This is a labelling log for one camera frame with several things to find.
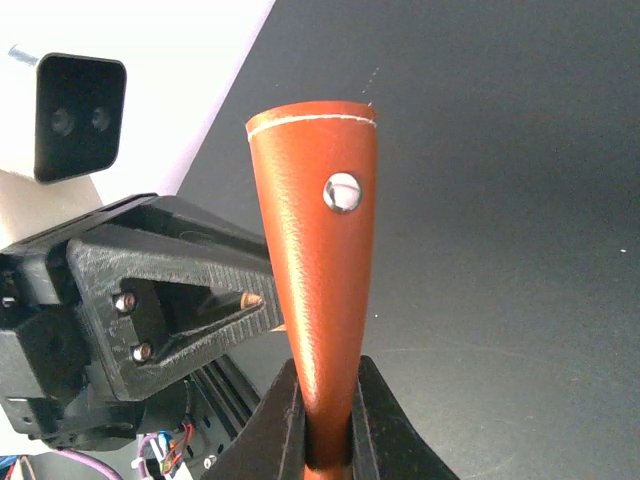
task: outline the red wire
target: red wire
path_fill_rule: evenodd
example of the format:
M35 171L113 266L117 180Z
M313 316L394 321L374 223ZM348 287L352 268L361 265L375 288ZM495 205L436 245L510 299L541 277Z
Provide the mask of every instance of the red wire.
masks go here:
M5 480L9 480L9 479L11 478L11 474L13 473L13 469L14 469L14 468L16 468L16 464L17 464L17 463L18 463L18 462L14 463L13 465L11 465L11 466L9 467L9 471L7 472L7 476L6 476L6 477L4 477L4 478L5 478Z
M185 450L187 449L187 447L189 446L189 443L191 443L191 440L193 439L193 432L195 431L195 427L190 424L190 423L183 423L182 426L184 427L184 435L182 436L182 438L171 448L171 450L169 450L169 452L167 452L167 458L169 457L169 455L171 455L172 453L174 454L173 459L171 460L171 464L169 466L168 469L164 470L162 473L164 475L167 475L169 472L171 472L171 470L173 470L173 468L177 465L177 463L180 461L180 459L182 458ZM178 447L182 444L182 449L180 451L180 453L176 454L176 450L178 449Z

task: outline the screw head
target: screw head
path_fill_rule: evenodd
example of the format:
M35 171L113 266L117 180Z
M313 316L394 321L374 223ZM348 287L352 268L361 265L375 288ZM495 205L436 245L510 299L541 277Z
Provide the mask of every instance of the screw head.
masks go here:
M327 180L322 197L334 212L347 213L360 205L362 188L353 175L334 173Z
M262 297L255 293L245 292L240 298L240 309L245 310L247 308L255 307L262 303Z
M2 297L2 307L11 308L16 304L15 297Z
M152 354L153 348L147 342L141 343L131 351L131 356L136 363L145 363L151 358Z
M204 468L209 470L213 466L213 464L216 463L217 460L218 460L218 457L216 457L215 455L209 455L207 458L204 459Z
M131 292L121 293L113 299L113 305L120 313L130 313L136 308L136 296Z

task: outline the tapered handle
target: tapered handle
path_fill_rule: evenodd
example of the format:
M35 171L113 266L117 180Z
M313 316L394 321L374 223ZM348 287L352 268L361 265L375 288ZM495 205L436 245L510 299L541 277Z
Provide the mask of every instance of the tapered handle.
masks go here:
M278 295L308 421L306 478L343 478L373 246L375 113L287 105L247 124Z

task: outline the black mount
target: black mount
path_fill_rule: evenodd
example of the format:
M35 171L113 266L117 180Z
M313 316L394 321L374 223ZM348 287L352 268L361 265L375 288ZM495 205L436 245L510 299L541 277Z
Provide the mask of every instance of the black mount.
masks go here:
M51 446L117 448L154 396L282 324L264 240L176 197L132 197L8 247L0 297L0 403Z
M411 426L369 357L360 360L351 417L354 480L458 480ZM289 360L240 436L202 478L299 480L304 445L304 405Z

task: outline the wire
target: wire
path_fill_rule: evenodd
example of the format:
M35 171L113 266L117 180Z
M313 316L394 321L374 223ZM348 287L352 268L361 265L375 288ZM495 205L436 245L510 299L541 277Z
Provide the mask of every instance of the wire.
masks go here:
M104 462L101 462L97 458L90 457L89 455L85 455L84 453L77 452L75 450L51 450L51 452L60 455L62 457L66 457L70 460L75 460L78 463L82 463L87 467L91 467L94 470L100 472L102 475L107 477L109 480L124 480L118 472L116 472L113 468L107 465Z
M9 468L11 465L18 461L17 455L9 455L8 457L0 457L0 470Z
M162 443L160 444L160 448L162 449L162 458L167 456L169 449L171 448L171 435L169 432L161 431L160 437L162 439Z
M171 470L178 464L181 458L184 457L184 452L187 447L191 443L193 439L193 432L195 431L195 427L191 423L182 423L184 427L184 435L182 438L176 442L171 449L167 452L167 456L162 461L162 474L168 475Z
M31 465L31 461L29 460L29 457L24 455L20 457L19 461L22 465L27 467L27 471L29 472L29 476L31 477L31 480L36 480L36 472L33 471L33 465Z
M11 464L11 466L9 467L9 471L7 472L7 474L4 477L5 480L10 480L11 479L11 474L13 473L13 470L16 468L17 464L18 464L18 462L14 462L14 463Z
M193 400L192 400L192 394L191 394L191 382L186 378L184 379L184 386L187 389L187 398L185 401L184 414L186 416L189 416L193 413Z
M140 444L138 445L138 473L140 474L140 478L147 478L147 466L144 462L144 447L148 445L151 440L155 440L158 438L160 434L158 433L150 433L149 435L145 435Z

